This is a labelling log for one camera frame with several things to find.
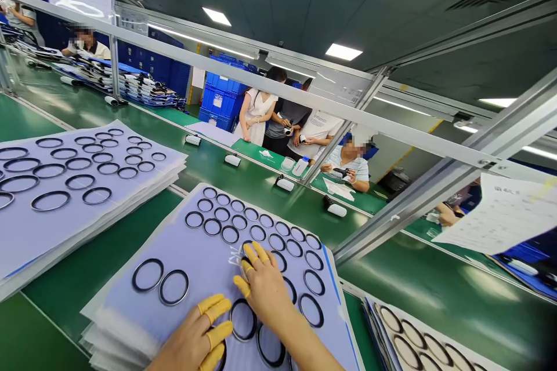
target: metal pole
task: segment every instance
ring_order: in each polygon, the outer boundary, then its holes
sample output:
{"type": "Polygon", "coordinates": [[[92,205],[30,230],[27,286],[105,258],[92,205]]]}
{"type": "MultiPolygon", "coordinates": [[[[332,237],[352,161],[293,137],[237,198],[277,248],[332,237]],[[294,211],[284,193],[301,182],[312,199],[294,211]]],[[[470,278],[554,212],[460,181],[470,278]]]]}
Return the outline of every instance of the metal pole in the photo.
{"type": "MultiPolygon", "coordinates": [[[[379,92],[379,89],[383,86],[385,81],[387,81],[389,76],[392,74],[392,71],[392,67],[383,67],[379,70],[368,91],[366,91],[360,101],[356,103],[356,109],[365,109],[369,105],[371,99],[373,99],[373,97],[375,97],[375,95],[379,92]]],[[[344,135],[346,135],[348,131],[350,131],[352,125],[353,122],[348,120],[344,121],[344,123],[338,129],[337,134],[331,139],[329,144],[325,146],[325,149],[323,150],[319,158],[316,159],[315,163],[306,172],[306,175],[298,180],[302,185],[308,186],[313,181],[315,176],[318,174],[323,162],[325,162],[329,155],[331,155],[337,145],[341,142],[342,138],[344,138],[344,135]]]]}
{"type": "MultiPolygon", "coordinates": [[[[526,91],[491,124],[472,135],[463,145],[507,159],[534,139],[557,126],[557,68],[526,91]]],[[[502,173],[505,163],[484,168],[502,173]]],[[[476,179],[480,170],[445,158],[416,180],[405,192],[337,246],[337,266],[356,260],[381,245],[401,229],[476,179]]]]}

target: worker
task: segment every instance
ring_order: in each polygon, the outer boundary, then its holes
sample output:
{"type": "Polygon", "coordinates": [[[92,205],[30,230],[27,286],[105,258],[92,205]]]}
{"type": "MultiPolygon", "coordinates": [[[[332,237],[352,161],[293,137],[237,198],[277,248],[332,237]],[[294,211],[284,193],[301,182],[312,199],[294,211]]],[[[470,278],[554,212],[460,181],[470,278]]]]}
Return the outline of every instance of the worker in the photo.
{"type": "MultiPolygon", "coordinates": [[[[283,83],[288,78],[286,71],[279,67],[271,67],[266,78],[283,83]]],[[[258,89],[249,88],[245,92],[244,102],[240,109],[240,121],[234,134],[246,142],[263,145],[265,124],[271,118],[278,96],[258,89]]]]}
{"type": "Polygon", "coordinates": [[[6,16],[10,26],[23,30],[38,46],[45,46],[37,26],[37,15],[33,9],[21,6],[13,0],[0,0],[0,13],[6,16]]]}
{"type": "Polygon", "coordinates": [[[97,41],[95,34],[89,28],[71,25],[70,30],[75,33],[77,38],[70,39],[68,42],[68,47],[62,49],[62,55],[64,56],[90,56],[93,58],[98,58],[102,60],[110,61],[111,54],[110,49],[97,41]]]}
{"type": "MultiPolygon", "coordinates": [[[[343,173],[334,171],[334,169],[347,169],[348,179],[346,181],[354,190],[367,192],[370,189],[370,176],[367,161],[362,156],[373,148],[375,148],[373,138],[363,146],[355,146],[354,140],[350,137],[343,146],[339,145],[331,152],[325,163],[321,165],[321,172],[338,181],[345,177],[343,173]]],[[[315,159],[321,156],[324,149],[324,147],[320,149],[314,159],[310,161],[310,165],[315,163],[315,159]]]]}
{"type": "MultiPolygon", "coordinates": [[[[242,260],[247,281],[233,279],[258,319],[288,350],[298,369],[341,371],[343,368],[325,348],[306,318],[292,304],[274,255],[257,242],[246,243],[242,260]]],[[[216,294],[194,307],[164,344],[147,371],[212,371],[225,351],[222,341],[232,334],[226,321],[210,330],[213,323],[232,307],[230,300],[216,294]]]]}
{"type": "MultiPolygon", "coordinates": [[[[312,79],[308,78],[303,83],[302,90],[308,91],[311,83],[312,79]]],[[[286,156],[286,148],[290,137],[303,128],[311,112],[312,110],[309,107],[279,98],[274,106],[269,127],[265,131],[263,148],[286,156]]]]}

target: white paper sheet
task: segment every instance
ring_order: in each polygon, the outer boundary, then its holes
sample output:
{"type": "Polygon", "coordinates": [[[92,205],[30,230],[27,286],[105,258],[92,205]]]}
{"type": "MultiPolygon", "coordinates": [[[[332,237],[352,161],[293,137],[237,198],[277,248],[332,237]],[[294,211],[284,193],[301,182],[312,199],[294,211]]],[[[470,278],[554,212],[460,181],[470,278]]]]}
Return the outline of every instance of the white paper sheet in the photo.
{"type": "Polygon", "coordinates": [[[482,201],[433,239],[497,254],[557,225],[557,187],[482,173],[482,201]]]}

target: rubber gasket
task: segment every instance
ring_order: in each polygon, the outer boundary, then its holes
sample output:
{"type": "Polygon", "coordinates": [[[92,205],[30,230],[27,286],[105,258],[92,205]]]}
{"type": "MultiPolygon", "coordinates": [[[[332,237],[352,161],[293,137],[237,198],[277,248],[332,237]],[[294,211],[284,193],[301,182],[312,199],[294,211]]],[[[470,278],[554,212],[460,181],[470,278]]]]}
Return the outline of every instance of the rubber gasket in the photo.
{"type": "Polygon", "coordinates": [[[107,201],[110,197],[112,196],[112,190],[107,188],[107,187],[95,187],[95,188],[91,188],[90,190],[87,190],[83,193],[83,196],[81,197],[81,199],[83,200],[83,203],[88,204],[90,206],[93,205],[97,205],[97,204],[101,204],[104,203],[105,201],[107,201]],[[95,202],[95,203],[91,203],[87,201],[87,196],[89,194],[94,193],[95,191],[108,191],[108,196],[106,199],[101,200],[100,202],[95,202]]]}
{"type": "Polygon", "coordinates": [[[77,157],[77,158],[68,159],[64,164],[65,164],[67,169],[71,169],[71,170],[74,170],[74,171],[79,171],[79,170],[82,170],[82,169],[89,168],[91,165],[93,165],[93,161],[91,161],[89,158],[77,157]],[[72,162],[75,162],[75,161],[87,161],[87,162],[89,162],[89,165],[84,166],[83,168],[72,168],[70,165],[71,165],[72,162]]]}
{"type": "Polygon", "coordinates": [[[323,315],[323,310],[321,309],[321,306],[319,305],[319,303],[317,302],[317,300],[315,299],[315,297],[313,297],[311,294],[308,293],[304,293],[300,296],[300,299],[298,301],[298,307],[300,309],[300,313],[306,318],[306,320],[308,321],[308,323],[310,324],[311,327],[319,329],[322,328],[323,325],[325,324],[325,316],[323,315]],[[313,302],[313,304],[315,304],[315,306],[317,307],[317,310],[319,312],[319,322],[317,324],[315,323],[311,323],[309,321],[309,319],[307,318],[307,316],[303,313],[303,308],[302,308],[302,300],[303,299],[309,299],[313,302]]]}
{"type": "Polygon", "coordinates": [[[276,361],[270,361],[265,354],[263,353],[263,350],[261,349],[261,329],[263,328],[263,324],[259,325],[259,327],[257,328],[257,350],[259,351],[259,355],[261,355],[261,359],[265,362],[265,364],[267,364],[268,366],[270,366],[271,368],[279,368],[283,363],[284,363],[284,358],[286,358],[286,348],[284,347],[283,343],[280,343],[280,354],[279,354],[279,358],[276,361]]]}
{"type": "Polygon", "coordinates": [[[35,141],[35,145],[37,145],[39,148],[57,148],[57,147],[59,147],[59,146],[62,146],[63,144],[64,144],[64,141],[63,141],[62,139],[60,139],[60,138],[42,138],[42,139],[37,139],[37,140],[35,141]],[[45,141],[52,141],[52,140],[58,141],[59,144],[58,144],[58,145],[54,145],[53,147],[41,146],[41,144],[42,144],[43,142],[45,142],[45,141]]]}
{"type": "Polygon", "coordinates": [[[238,229],[236,229],[234,226],[226,225],[222,228],[222,231],[220,231],[220,237],[222,238],[223,241],[225,241],[229,245],[233,245],[234,243],[236,243],[240,240],[240,232],[238,232],[238,229]],[[227,229],[232,229],[234,232],[236,232],[236,240],[235,241],[230,242],[230,241],[227,241],[225,239],[225,230],[227,230],[227,229]]]}
{"type": "Polygon", "coordinates": [[[168,274],[166,274],[164,276],[164,278],[161,281],[161,285],[158,288],[158,298],[161,299],[161,302],[167,306],[173,306],[173,305],[177,305],[178,303],[180,303],[183,299],[186,298],[186,294],[187,291],[190,289],[190,279],[187,276],[187,274],[182,271],[182,270],[172,270],[171,272],[169,272],[168,274]],[[166,297],[164,297],[164,294],[162,292],[163,288],[164,288],[164,283],[167,281],[167,279],[174,274],[179,274],[182,277],[184,277],[186,279],[186,288],[184,289],[184,293],[178,297],[176,300],[167,300],[166,297]]]}
{"type": "Polygon", "coordinates": [[[232,304],[232,308],[230,309],[230,314],[229,314],[229,320],[232,322],[232,334],[240,342],[248,342],[255,336],[255,332],[257,332],[257,316],[255,315],[252,308],[249,306],[246,299],[238,299],[232,304]],[[232,321],[232,315],[234,313],[234,309],[236,308],[236,306],[240,304],[245,304],[249,308],[249,310],[251,311],[251,315],[254,319],[254,325],[251,327],[251,330],[246,336],[242,336],[238,332],[236,332],[236,330],[234,329],[234,322],[232,321]]]}
{"type": "Polygon", "coordinates": [[[31,208],[32,208],[33,210],[36,210],[37,212],[51,212],[51,211],[53,211],[53,210],[60,209],[60,208],[62,208],[62,207],[64,207],[64,206],[66,206],[66,205],[70,202],[70,200],[71,200],[71,195],[70,195],[70,193],[68,193],[67,191],[49,191],[48,193],[44,193],[44,194],[41,194],[41,195],[38,196],[38,197],[35,197],[35,198],[32,200],[32,202],[31,202],[31,208]],[[54,207],[54,208],[50,208],[50,209],[38,209],[38,208],[37,208],[37,203],[38,203],[39,201],[43,200],[44,198],[49,197],[49,196],[51,196],[51,195],[62,195],[62,196],[65,196],[65,197],[66,197],[66,201],[64,201],[61,205],[56,206],[56,207],[54,207]]]}
{"type": "Polygon", "coordinates": [[[317,255],[317,253],[315,253],[314,251],[312,251],[312,250],[310,250],[310,249],[308,249],[308,250],[306,251],[306,253],[304,254],[304,258],[306,259],[306,262],[308,263],[308,265],[309,265],[310,267],[312,267],[312,268],[313,268],[314,270],[316,270],[316,271],[322,271],[323,268],[325,267],[325,265],[323,264],[323,260],[321,259],[321,257],[320,257],[319,255],[317,255]],[[314,254],[314,255],[317,257],[317,259],[319,260],[319,263],[321,264],[321,268],[315,268],[313,265],[311,265],[311,264],[309,263],[309,261],[308,261],[308,253],[314,254]]]}
{"type": "Polygon", "coordinates": [[[54,177],[57,177],[57,176],[61,176],[63,173],[66,172],[66,170],[67,170],[66,166],[62,165],[62,164],[58,164],[58,163],[44,164],[44,165],[39,165],[38,167],[33,169],[33,175],[36,176],[37,178],[40,178],[41,180],[44,180],[44,179],[49,179],[49,178],[54,178],[54,177]],[[59,172],[56,175],[46,176],[46,177],[41,177],[40,175],[37,174],[40,170],[48,168],[48,167],[59,167],[59,168],[62,168],[62,171],[59,172]]]}
{"type": "Polygon", "coordinates": [[[41,165],[41,161],[39,159],[36,159],[36,158],[17,158],[17,159],[10,159],[9,161],[5,162],[4,163],[4,169],[8,172],[25,172],[25,171],[32,171],[40,165],[41,165]],[[9,169],[10,165],[13,165],[15,163],[22,162],[22,161],[36,162],[37,165],[35,165],[34,167],[31,167],[31,168],[25,168],[23,170],[9,169]]]}
{"type": "Polygon", "coordinates": [[[30,190],[33,187],[35,187],[39,182],[41,182],[39,177],[34,176],[34,175],[30,175],[30,174],[23,174],[23,175],[20,175],[20,176],[9,177],[7,179],[4,179],[4,180],[0,181],[0,191],[15,194],[15,193],[18,193],[18,192],[23,192],[23,191],[30,190]],[[11,183],[11,182],[16,181],[16,180],[21,180],[21,179],[35,180],[35,184],[33,184],[31,187],[27,187],[27,188],[24,188],[23,190],[17,190],[17,191],[6,191],[6,190],[2,189],[2,187],[5,186],[6,184],[11,183]]]}
{"type": "Polygon", "coordinates": [[[92,175],[89,175],[89,174],[79,174],[79,175],[76,175],[76,176],[73,176],[73,177],[68,178],[68,179],[66,180],[66,182],[65,182],[65,185],[66,185],[66,187],[69,188],[70,190],[84,190],[84,189],[89,188],[90,186],[92,186],[92,185],[95,183],[95,181],[96,181],[96,179],[95,179],[95,177],[93,177],[92,175]],[[77,179],[80,179],[80,178],[89,178],[89,179],[93,179],[93,181],[90,183],[90,185],[87,185],[87,186],[85,186],[85,187],[79,187],[79,188],[70,187],[70,184],[71,184],[72,181],[77,180],[77,179]]]}
{"type": "Polygon", "coordinates": [[[305,283],[306,287],[308,288],[308,290],[310,290],[313,294],[315,294],[316,296],[322,296],[325,294],[325,283],[323,282],[323,280],[321,279],[321,277],[313,270],[305,270],[303,272],[303,282],[305,283]],[[312,289],[309,284],[308,284],[308,280],[306,279],[306,274],[312,274],[314,277],[317,278],[317,280],[319,281],[319,284],[321,284],[321,291],[319,293],[317,293],[314,289],[312,289]]]}
{"type": "Polygon", "coordinates": [[[269,245],[271,246],[271,248],[273,248],[273,249],[276,250],[276,251],[284,251],[284,250],[286,249],[286,242],[284,242],[284,239],[283,239],[283,237],[282,237],[280,234],[270,234],[270,235],[269,235],[269,245]],[[282,248],[282,249],[275,248],[275,247],[273,246],[273,244],[271,243],[271,238],[272,238],[273,236],[276,236],[276,237],[278,237],[278,238],[281,240],[281,242],[283,243],[283,248],[282,248]]]}
{"type": "Polygon", "coordinates": [[[141,264],[139,264],[137,266],[137,268],[135,268],[135,271],[133,272],[133,275],[132,275],[132,287],[138,293],[146,293],[148,291],[153,290],[156,286],[158,286],[158,284],[162,281],[162,276],[163,275],[164,275],[164,265],[163,265],[162,261],[158,258],[149,258],[149,259],[143,261],[141,264]],[[147,287],[147,288],[141,288],[140,286],[138,286],[138,282],[137,282],[139,270],[141,270],[141,268],[143,268],[147,264],[151,264],[151,263],[154,263],[154,264],[156,264],[160,267],[161,274],[159,275],[159,277],[157,279],[157,282],[155,284],[153,284],[152,286],[147,287]]]}
{"type": "Polygon", "coordinates": [[[59,148],[59,149],[56,149],[56,150],[52,151],[50,153],[50,156],[54,159],[70,159],[70,158],[75,158],[77,156],[77,154],[78,154],[77,150],[75,150],[73,148],[59,148]],[[56,154],[58,154],[62,151],[73,151],[74,154],[71,157],[64,157],[64,158],[57,157],[56,154]]]}
{"type": "Polygon", "coordinates": [[[0,158],[0,161],[11,161],[12,159],[25,158],[27,155],[29,155],[29,151],[27,151],[27,149],[21,148],[21,147],[2,148],[2,149],[0,149],[0,155],[2,155],[3,152],[8,152],[8,151],[24,151],[25,154],[19,155],[18,157],[13,157],[13,158],[0,158]]]}

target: man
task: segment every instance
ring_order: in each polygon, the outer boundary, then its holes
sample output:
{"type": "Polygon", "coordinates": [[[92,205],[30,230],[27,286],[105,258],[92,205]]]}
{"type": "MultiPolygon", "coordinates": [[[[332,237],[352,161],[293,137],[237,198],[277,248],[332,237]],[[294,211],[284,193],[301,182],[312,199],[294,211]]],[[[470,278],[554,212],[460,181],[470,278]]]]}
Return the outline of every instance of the man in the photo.
{"type": "Polygon", "coordinates": [[[77,39],[70,39],[68,47],[62,49],[64,56],[90,56],[93,58],[110,61],[110,49],[95,39],[91,29],[73,25],[70,27],[77,39]]]}
{"type": "MultiPolygon", "coordinates": [[[[308,78],[302,85],[302,90],[308,91],[311,83],[312,79],[308,78]]],[[[309,107],[284,100],[281,97],[278,99],[271,115],[269,127],[265,131],[263,148],[286,156],[288,141],[290,141],[291,136],[296,131],[304,127],[312,110],[309,107]],[[284,133],[285,128],[290,129],[289,134],[284,133]]]]}

